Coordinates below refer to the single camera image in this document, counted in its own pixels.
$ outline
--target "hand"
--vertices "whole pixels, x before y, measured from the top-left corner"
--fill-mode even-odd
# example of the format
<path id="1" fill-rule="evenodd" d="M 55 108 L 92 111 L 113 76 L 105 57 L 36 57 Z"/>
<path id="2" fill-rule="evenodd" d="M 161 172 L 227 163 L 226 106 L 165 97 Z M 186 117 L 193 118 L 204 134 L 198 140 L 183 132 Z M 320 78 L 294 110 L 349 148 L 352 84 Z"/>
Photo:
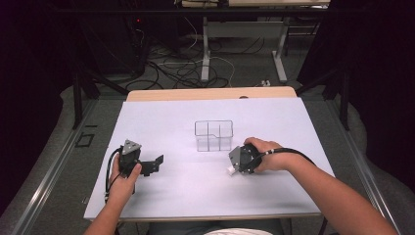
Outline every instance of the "hand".
<path id="1" fill-rule="evenodd" d="M 250 137 L 245 140 L 244 144 L 253 144 L 260 153 L 264 153 L 271 149 L 280 149 L 282 146 L 274 141 L 264 141 L 255 137 Z M 283 156 L 289 153 L 265 155 L 262 157 L 262 163 L 254 170 L 261 172 L 267 169 L 280 170 L 283 168 Z"/>
<path id="2" fill-rule="evenodd" d="M 141 165 L 137 164 L 128 178 L 123 178 L 119 174 L 119 154 L 116 154 L 113 169 L 110 176 L 110 182 L 113 185 L 110 189 L 110 197 L 108 198 L 107 204 L 114 204 L 117 207 L 124 207 L 131 197 L 134 190 L 135 181 L 141 172 Z"/>

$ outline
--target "cable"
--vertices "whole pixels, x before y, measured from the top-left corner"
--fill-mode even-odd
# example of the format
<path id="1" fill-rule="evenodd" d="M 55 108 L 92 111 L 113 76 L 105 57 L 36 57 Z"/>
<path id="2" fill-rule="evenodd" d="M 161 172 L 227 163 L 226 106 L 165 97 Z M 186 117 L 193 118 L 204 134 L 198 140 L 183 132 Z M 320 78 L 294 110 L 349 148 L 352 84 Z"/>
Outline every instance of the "cable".
<path id="1" fill-rule="evenodd" d="M 119 177 L 119 175 L 113 180 L 113 182 L 109 185 L 109 181 L 110 181 L 110 169 L 111 169 L 111 163 L 113 162 L 113 157 L 116 153 L 121 153 L 122 151 L 122 147 L 116 149 L 115 151 L 113 151 L 113 153 L 110 155 L 110 158 L 108 159 L 108 165 L 107 165 L 107 174 L 105 177 L 105 202 L 107 202 L 108 197 L 110 196 L 110 189 L 111 186 L 113 185 L 115 179 L 117 179 Z"/>

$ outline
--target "black controller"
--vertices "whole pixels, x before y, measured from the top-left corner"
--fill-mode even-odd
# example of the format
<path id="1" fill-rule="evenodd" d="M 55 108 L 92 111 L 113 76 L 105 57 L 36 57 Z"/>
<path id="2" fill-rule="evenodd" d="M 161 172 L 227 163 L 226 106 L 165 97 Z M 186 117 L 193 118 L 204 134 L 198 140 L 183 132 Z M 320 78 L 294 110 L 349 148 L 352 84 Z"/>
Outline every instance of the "black controller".
<path id="1" fill-rule="evenodd" d="M 132 169 L 137 165 L 141 164 L 141 173 L 144 176 L 150 176 L 153 172 L 159 171 L 159 166 L 163 162 L 163 155 L 156 158 L 154 161 L 150 162 L 141 162 L 140 159 L 141 154 L 141 145 L 130 141 L 125 140 L 124 146 L 122 146 L 122 150 L 120 152 L 119 158 L 119 172 L 128 177 L 131 174 Z"/>
<path id="2" fill-rule="evenodd" d="M 254 173 L 254 169 L 262 163 L 261 153 L 253 144 L 236 147 L 229 153 L 229 159 L 235 171 L 249 174 Z"/>
<path id="3" fill-rule="evenodd" d="M 254 173 L 254 169 L 262 163 L 262 158 L 258 158 L 259 155 L 260 152 L 253 144 L 242 146 L 239 171 Z"/>

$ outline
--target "metal stand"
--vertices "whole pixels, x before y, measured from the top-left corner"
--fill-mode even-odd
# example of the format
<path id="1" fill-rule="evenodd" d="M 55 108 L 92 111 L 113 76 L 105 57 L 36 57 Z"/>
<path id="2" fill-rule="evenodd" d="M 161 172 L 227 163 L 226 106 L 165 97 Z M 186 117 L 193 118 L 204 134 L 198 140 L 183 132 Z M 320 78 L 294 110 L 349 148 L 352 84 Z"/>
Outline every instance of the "metal stand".
<path id="1" fill-rule="evenodd" d="M 283 22 L 208 22 L 204 17 L 204 61 L 202 67 L 202 81 L 208 81 L 208 66 L 210 50 L 208 39 L 210 37 L 268 37 L 278 38 L 277 50 L 272 52 L 275 68 L 281 82 L 287 82 L 281 55 L 287 37 L 290 19 Z"/>

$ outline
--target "desk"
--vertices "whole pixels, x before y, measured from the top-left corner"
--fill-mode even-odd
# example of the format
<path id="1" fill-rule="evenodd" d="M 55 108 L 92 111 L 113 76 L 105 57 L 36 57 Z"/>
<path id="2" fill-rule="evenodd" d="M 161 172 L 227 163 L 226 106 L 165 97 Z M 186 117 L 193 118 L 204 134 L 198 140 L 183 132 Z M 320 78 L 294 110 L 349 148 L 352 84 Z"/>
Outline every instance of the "desk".
<path id="1" fill-rule="evenodd" d="M 122 221 L 177 221 L 318 215 L 286 171 L 230 176 L 227 151 L 197 152 L 194 122 L 232 119 L 233 147 L 246 137 L 278 140 L 333 175 L 300 98 L 289 87 L 134 91 L 124 102 L 84 217 L 104 206 L 111 152 L 126 138 L 142 144 L 140 160 L 164 154 L 160 171 L 142 177 Z"/>
<path id="2" fill-rule="evenodd" d="M 289 6 L 316 6 L 328 5 L 330 0 L 229 0 L 229 7 L 289 7 Z M 212 8 L 217 7 L 213 1 L 182 1 L 183 7 Z M 208 80 L 210 50 L 208 39 L 210 37 L 269 37 L 278 38 L 277 50 L 272 52 L 278 78 L 281 82 L 287 82 L 287 76 L 281 61 L 287 31 L 290 24 L 289 18 L 282 22 L 208 22 L 204 17 L 204 61 L 201 80 Z"/>

